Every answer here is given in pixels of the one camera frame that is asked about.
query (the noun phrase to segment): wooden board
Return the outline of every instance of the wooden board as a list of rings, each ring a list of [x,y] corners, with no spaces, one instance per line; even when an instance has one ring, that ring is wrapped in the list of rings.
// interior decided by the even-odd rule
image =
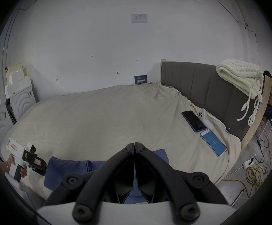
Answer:
[[[246,145],[249,143],[249,141],[254,136],[254,133],[256,132],[262,118],[264,115],[264,112],[267,107],[267,103],[269,100],[270,90],[271,90],[271,83],[272,79],[268,76],[264,77],[264,86],[263,86],[263,92],[262,92],[262,102],[259,104],[259,108],[257,111],[257,114],[255,116],[255,122],[252,126],[250,126],[249,130],[245,134],[244,138],[241,141],[241,150],[243,150]]]

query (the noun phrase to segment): screw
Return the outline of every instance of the screw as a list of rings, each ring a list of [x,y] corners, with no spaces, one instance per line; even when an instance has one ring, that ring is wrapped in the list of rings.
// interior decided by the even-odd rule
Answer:
[[[77,181],[78,181],[78,179],[77,179],[76,177],[70,177],[70,178],[67,179],[67,182],[68,182],[69,184],[74,184],[74,183],[76,183]]]
[[[130,148],[123,148],[122,151],[123,152],[130,152]]]
[[[199,175],[199,176],[194,176],[194,177],[193,177],[193,180],[194,180],[195,182],[199,182],[199,183],[204,182],[204,178],[203,178],[203,176],[201,176],[201,175]]]
[[[72,215],[80,221],[88,221],[92,218],[92,211],[85,205],[76,205]]]
[[[200,210],[196,204],[186,204],[180,210],[180,216],[184,220],[193,220],[200,215]]]

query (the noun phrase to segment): power strip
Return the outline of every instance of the power strip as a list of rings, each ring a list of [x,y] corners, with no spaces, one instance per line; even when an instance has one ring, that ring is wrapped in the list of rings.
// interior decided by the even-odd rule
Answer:
[[[254,165],[254,161],[252,161],[251,164],[249,164],[251,162],[251,160],[247,160],[243,163],[243,169],[247,169],[248,167],[250,166],[253,166]]]

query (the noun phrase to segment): blue sign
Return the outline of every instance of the blue sign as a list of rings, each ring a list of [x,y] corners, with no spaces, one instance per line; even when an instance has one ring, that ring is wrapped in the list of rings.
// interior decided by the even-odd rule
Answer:
[[[134,76],[134,78],[135,78],[135,84],[147,83],[147,77],[146,77],[146,75],[143,75],[143,76]]]

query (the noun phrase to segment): beige bed sheet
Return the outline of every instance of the beige bed sheet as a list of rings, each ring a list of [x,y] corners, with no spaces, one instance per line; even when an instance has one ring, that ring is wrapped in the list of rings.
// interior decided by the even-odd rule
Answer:
[[[127,85],[60,96],[31,107],[12,127],[2,144],[6,160],[9,137],[22,144],[32,143],[37,155],[68,160],[104,161],[131,142],[141,142],[154,151],[164,148],[169,164],[185,172],[204,172],[217,183],[235,164],[240,140],[225,132],[212,118],[214,133],[228,151],[217,157],[194,133],[181,112],[192,107],[175,88],[160,83]],[[44,177],[28,168],[22,182],[47,199],[51,190]]]

